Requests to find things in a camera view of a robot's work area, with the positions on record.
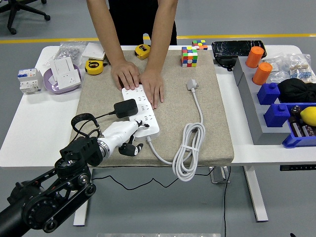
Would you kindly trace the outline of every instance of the lemon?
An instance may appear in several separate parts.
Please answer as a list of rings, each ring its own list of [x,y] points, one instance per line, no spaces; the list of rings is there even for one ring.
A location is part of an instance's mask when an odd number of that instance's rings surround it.
[[[309,106],[301,112],[302,120],[310,126],[316,126],[316,106]]]

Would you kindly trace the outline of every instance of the tape measure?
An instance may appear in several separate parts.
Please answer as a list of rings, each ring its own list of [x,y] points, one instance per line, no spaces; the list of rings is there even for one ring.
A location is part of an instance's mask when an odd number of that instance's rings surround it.
[[[150,45],[148,44],[141,44],[135,48],[135,55],[140,59],[144,60],[148,58],[150,52]]]
[[[103,61],[88,60],[85,63],[85,71],[90,75],[98,75],[103,72]]]

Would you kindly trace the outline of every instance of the fabric mat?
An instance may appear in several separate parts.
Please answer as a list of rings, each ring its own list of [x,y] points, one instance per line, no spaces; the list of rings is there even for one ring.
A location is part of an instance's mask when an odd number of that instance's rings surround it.
[[[133,62],[139,68],[140,72],[144,71],[147,59],[139,60],[134,55],[134,51],[124,51],[124,55],[127,61]],[[172,161],[181,145],[185,125],[190,122],[200,122],[193,95],[186,86],[189,79],[195,79],[199,85],[196,96],[206,128],[198,165],[229,165],[234,158],[234,150],[212,55],[207,50],[199,50],[195,68],[182,68],[180,58],[180,50],[168,51],[162,70],[164,103],[159,103],[158,108],[154,110],[160,135],[152,140],[153,146],[162,158]],[[91,113],[97,117],[113,111],[114,104],[122,100],[122,93],[116,89],[111,77],[111,66],[106,66],[103,73],[99,75],[85,75],[77,115]],[[128,118],[118,119],[115,115],[110,115],[98,119],[98,122],[104,131],[114,121],[120,120],[128,120]],[[94,128],[94,124],[89,122],[84,126],[83,131],[88,133]],[[109,159],[102,161],[99,167],[166,166],[155,157],[147,142],[143,143],[144,147],[137,156],[126,157],[116,149]]]

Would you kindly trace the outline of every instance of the white robotic hand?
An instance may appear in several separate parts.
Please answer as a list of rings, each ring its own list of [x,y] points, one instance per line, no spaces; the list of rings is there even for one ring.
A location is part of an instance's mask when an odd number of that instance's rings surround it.
[[[134,140],[133,134],[139,129],[146,129],[149,126],[140,121],[119,121],[113,122],[104,132],[104,137],[98,138],[99,147],[103,156],[103,160],[108,159],[115,148],[119,148],[119,152],[126,156],[137,155],[143,144],[137,146],[132,145]]]

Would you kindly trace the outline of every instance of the black charger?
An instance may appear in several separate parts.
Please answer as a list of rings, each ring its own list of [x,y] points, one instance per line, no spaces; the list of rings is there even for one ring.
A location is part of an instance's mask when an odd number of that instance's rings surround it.
[[[124,100],[114,104],[114,112],[121,119],[138,113],[136,101],[134,99]]]

